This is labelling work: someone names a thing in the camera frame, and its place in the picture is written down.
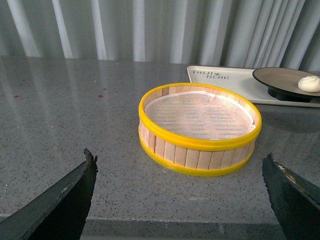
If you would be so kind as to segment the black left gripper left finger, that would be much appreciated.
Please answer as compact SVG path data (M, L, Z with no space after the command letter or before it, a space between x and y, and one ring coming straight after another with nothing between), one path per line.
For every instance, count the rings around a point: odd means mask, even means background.
M98 172L98 158L83 153L83 163L0 223L2 240L80 239Z

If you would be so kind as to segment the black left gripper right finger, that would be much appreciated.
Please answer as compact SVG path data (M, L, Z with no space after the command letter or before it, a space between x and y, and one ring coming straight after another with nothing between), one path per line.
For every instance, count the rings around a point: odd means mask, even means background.
M262 160L272 210L288 240L320 238L320 188L273 159Z

